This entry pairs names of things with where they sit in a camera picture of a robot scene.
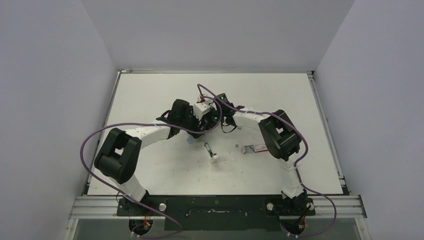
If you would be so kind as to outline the light blue stapler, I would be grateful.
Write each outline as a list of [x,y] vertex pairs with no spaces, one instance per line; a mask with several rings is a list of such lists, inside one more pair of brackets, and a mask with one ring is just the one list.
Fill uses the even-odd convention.
[[192,145],[194,142],[196,141],[196,139],[192,136],[192,135],[188,135],[187,136],[187,139],[186,139],[186,142],[189,144],[189,145]]

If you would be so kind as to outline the red white staple box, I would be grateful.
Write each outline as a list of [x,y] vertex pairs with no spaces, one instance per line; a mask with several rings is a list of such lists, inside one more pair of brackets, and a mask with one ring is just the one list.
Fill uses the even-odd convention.
[[251,145],[245,145],[242,147],[243,154],[256,154],[256,153],[263,153],[267,152],[268,148],[264,143],[261,144],[251,144]]

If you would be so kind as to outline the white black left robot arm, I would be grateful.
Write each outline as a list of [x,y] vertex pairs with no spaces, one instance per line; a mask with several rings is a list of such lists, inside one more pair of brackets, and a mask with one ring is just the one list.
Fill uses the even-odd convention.
[[213,100],[203,99],[193,105],[177,99],[170,110],[146,126],[121,130],[112,128],[107,134],[94,167],[111,179],[132,200],[129,208],[136,215],[149,210],[148,191],[135,176],[140,151],[158,141],[167,140],[185,129],[194,139],[213,128],[220,113],[212,109]]

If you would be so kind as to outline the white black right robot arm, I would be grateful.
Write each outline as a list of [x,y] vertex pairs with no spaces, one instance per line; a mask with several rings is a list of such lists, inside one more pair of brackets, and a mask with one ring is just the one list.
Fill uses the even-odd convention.
[[222,109],[224,120],[231,126],[249,128],[261,133],[268,152],[279,160],[282,168],[282,193],[287,196],[283,199],[282,207],[290,215],[296,214],[303,207],[302,200],[298,197],[304,192],[302,180],[298,171],[297,160],[291,160],[293,154],[298,154],[301,143],[308,152],[308,144],[295,128],[285,111],[279,109],[275,112],[256,112],[245,107],[235,107],[222,93],[214,96]]

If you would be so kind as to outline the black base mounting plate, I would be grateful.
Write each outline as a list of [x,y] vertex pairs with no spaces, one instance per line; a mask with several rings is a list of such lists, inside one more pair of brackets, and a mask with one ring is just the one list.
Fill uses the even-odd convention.
[[310,197],[296,200],[277,195],[151,195],[144,204],[171,219],[163,218],[130,200],[118,202],[116,215],[129,217],[130,226],[163,221],[165,231],[279,231],[281,224],[292,228],[316,210]]

